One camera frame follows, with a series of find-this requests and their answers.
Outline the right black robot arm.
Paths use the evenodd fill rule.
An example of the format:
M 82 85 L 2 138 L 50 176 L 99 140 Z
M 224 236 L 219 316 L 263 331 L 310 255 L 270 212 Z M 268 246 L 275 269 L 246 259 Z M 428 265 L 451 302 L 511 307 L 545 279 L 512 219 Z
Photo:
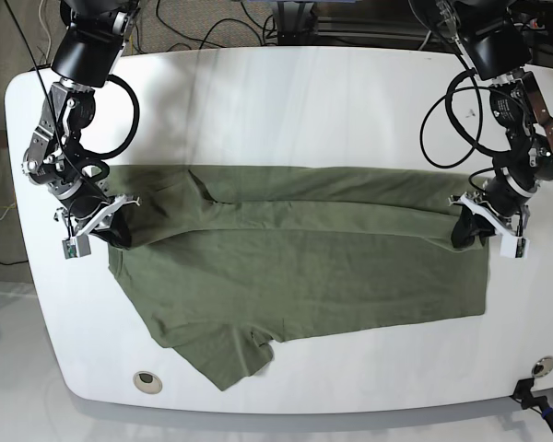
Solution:
M 56 219 L 65 224 L 66 258 L 88 255 L 90 236 L 114 248 L 126 249 L 131 234 L 121 209 L 138 200 L 109 195 L 107 160 L 118 157 L 133 141 L 140 119 L 138 98 L 112 73 L 140 12 L 137 1 L 63 1 L 65 35 L 51 64 L 59 76 L 46 89 L 41 117 L 26 150 L 22 168 L 35 184 L 44 186 L 60 203 Z M 128 135 L 106 153 L 84 148 L 81 132 L 96 114 L 95 92 L 108 83 L 128 95 L 133 117 Z

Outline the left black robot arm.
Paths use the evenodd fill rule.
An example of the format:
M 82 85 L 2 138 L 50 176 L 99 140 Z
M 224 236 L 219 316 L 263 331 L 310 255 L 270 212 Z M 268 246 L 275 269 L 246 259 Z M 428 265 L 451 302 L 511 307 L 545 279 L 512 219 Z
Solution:
M 500 253 L 522 258 L 530 216 L 528 201 L 545 181 L 553 181 L 553 116 L 535 75 L 525 70 L 531 51 L 512 17 L 511 1 L 412 1 L 418 21 L 453 51 L 463 71 L 448 85 L 439 102 L 451 126 L 471 152 L 489 157 L 494 176 L 472 192 L 451 198 L 461 206 L 451 242 L 461 250 L 476 240 L 501 238 Z M 453 110 L 453 98 L 465 91 L 488 92 L 495 121 L 504 129 L 506 150 L 484 146 L 480 134 L 470 134 Z

